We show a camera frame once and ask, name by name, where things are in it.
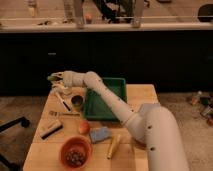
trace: box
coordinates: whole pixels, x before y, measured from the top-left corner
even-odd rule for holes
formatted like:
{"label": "box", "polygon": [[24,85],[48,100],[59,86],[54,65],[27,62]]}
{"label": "box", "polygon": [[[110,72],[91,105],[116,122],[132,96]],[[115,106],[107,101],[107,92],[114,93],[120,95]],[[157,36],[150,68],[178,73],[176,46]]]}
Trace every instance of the box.
{"label": "box", "polygon": [[[127,101],[126,80],[124,78],[103,78],[103,82],[122,100]],[[101,97],[90,89],[86,93],[83,115],[91,121],[118,121]]]}

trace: floor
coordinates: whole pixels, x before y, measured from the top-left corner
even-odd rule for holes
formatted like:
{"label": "floor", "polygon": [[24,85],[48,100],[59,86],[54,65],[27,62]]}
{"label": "floor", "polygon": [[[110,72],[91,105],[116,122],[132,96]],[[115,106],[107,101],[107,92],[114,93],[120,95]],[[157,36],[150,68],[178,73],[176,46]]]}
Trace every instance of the floor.
{"label": "floor", "polygon": [[[212,3],[212,0],[172,0],[170,3],[160,3],[149,0],[150,7],[144,5],[143,22],[198,22],[197,12],[200,6]],[[30,15],[26,0],[0,0],[0,22],[2,25],[37,25],[43,21],[62,24],[67,17],[74,18],[73,0],[37,0],[35,17]],[[85,0],[84,14],[92,15],[93,23],[102,21],[102,14],[93,0]]]}
{"label": "floor", "polygon": [[[191,106],[187,98],[193,93],[158,93],[162,105],[177,119],[191,171],[213,170],[213,127],[200,115],[204,106]],[[25,129],[17,125],[0,134],[0,152],[9,160],[23,165],[37,123],[46,101],[39,97],[0,97],[0,124],[26,116],[31,125]],[[7,169],[0,163],[0,170]]]}

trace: cup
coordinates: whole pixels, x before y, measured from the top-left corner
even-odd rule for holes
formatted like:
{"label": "cup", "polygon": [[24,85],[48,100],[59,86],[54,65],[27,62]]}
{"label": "cup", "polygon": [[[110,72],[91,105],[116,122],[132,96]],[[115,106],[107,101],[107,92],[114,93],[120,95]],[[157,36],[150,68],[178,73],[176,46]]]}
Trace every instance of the cup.
{"label": "cup", "polygon": [[78,112],[82,110],[83,102],[84,102],[84,99],[80,95],[75,95],[71,98],[72,107]]}

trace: gray floor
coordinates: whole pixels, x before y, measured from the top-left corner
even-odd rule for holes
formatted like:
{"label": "gray floor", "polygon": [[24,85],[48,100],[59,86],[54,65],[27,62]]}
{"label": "gray floor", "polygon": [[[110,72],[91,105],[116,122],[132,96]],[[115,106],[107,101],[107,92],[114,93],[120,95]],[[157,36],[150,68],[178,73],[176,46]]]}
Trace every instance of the gray floor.
{"label": "gray floor", "polygon": [[[213,170],[213,128],[200,115],[201,104],[191,106],[186,98],[192,93],[160,93],[159,101],[174,114],[183,137],[191,171]],[[26,116],[32,124],[24,129],[19,125],[0,133],[0,152],[11,161],[23,165],[30,147],[46,97],[0,97],[2,123]],[[0,170],[7,170],[0,164]]]}

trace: white cylinder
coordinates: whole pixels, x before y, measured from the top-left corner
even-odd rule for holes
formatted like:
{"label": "white cylinder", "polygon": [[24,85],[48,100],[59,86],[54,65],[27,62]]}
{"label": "white cylinder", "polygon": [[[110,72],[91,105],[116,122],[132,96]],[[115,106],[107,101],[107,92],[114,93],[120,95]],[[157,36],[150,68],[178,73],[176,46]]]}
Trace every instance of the white cylinder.
{"label": "white cylinder", "polygon": [[147,112],[146,144],[150,171],[189,171],[179,128],[164,107]]}

